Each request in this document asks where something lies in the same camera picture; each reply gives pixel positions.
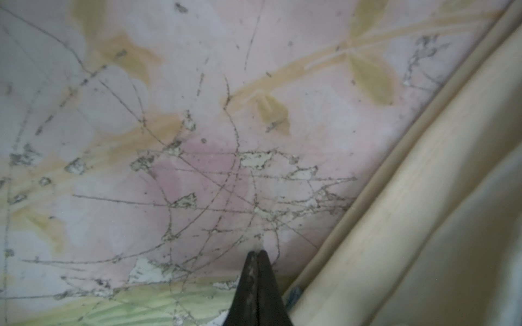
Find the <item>yellow handled white bag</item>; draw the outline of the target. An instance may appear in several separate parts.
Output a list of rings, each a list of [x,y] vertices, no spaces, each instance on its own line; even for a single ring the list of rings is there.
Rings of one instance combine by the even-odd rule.
[[[433,233],[372,324],[521,324],[521,148]]]

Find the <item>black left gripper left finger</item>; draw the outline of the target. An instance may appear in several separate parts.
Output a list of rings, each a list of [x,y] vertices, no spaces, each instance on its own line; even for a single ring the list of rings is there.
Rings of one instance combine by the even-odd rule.
[[[258,253],[248,253],[223,326],[258,325]]]

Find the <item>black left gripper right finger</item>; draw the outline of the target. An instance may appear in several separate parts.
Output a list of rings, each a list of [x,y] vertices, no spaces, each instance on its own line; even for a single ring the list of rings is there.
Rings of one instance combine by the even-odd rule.
[[[257,254],[257,317],[261,326],[293,326],[279,293],[277,281],[264,250]]]

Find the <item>starry night canvas tote bag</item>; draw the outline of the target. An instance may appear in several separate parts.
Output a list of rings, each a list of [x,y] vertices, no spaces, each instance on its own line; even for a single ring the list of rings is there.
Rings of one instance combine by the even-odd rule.
[[[521,148],[521,2],[433,98],[296,280],[295,325],[373,325],[433,233]]]

